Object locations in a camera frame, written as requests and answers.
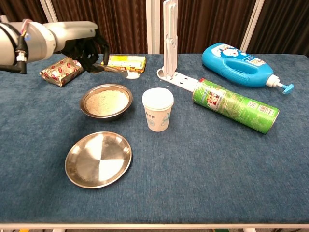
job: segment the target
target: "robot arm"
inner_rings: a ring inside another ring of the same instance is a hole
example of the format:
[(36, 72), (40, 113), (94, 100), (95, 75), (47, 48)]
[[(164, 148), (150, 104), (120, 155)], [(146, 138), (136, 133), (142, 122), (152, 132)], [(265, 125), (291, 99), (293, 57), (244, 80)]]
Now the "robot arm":
[(29, 22), (0, 23), (0, 70), (27, 73), (26, 63), (49, 58), (54, 52), (80, 62), (88, 72), (101, 72), (98, 44), (108, 64), (109, 45), (98, 26), (89, 21), (40, 24)]

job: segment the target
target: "snack wrapper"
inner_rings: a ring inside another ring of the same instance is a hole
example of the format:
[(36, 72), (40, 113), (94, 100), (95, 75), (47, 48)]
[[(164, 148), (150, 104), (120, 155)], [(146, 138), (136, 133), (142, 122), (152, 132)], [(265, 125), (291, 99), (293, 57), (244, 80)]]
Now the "snack wrapper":
[(84, 69), (78, 61), (65, 57), (40, 71), (40, 75), (45, 81), (61, 87), (83, 71)]

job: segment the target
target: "can label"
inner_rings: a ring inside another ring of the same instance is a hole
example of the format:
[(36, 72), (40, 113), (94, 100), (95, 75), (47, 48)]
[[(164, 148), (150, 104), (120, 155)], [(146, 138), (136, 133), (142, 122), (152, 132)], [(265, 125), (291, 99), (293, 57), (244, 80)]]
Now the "can label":
[(266, 134), (275, 122), (279, 109), (247, 98), (201, 79), (192, 95), (193, 101), (226, 117)]

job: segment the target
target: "table edge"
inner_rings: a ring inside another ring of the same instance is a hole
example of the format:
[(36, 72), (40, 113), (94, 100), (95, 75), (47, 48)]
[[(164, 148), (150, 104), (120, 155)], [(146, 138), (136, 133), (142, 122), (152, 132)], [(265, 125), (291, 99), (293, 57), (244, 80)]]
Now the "table edge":
[(309, 224), (57, 224), (57, 223), (0, 223), (0, 228), (9, 229), (232, 229), (232, 228), (309, 228)]

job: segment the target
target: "white paper cup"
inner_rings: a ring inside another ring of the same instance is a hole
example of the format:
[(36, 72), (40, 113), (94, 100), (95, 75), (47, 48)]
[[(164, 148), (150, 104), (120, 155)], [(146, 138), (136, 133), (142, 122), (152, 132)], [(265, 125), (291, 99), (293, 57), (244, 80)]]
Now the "white paper cup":
[(174, 104), (171, 91), (166, 88), (151, 88), (143, 93), (142, 102), (149, 129), (156, 132), (166, 130)]

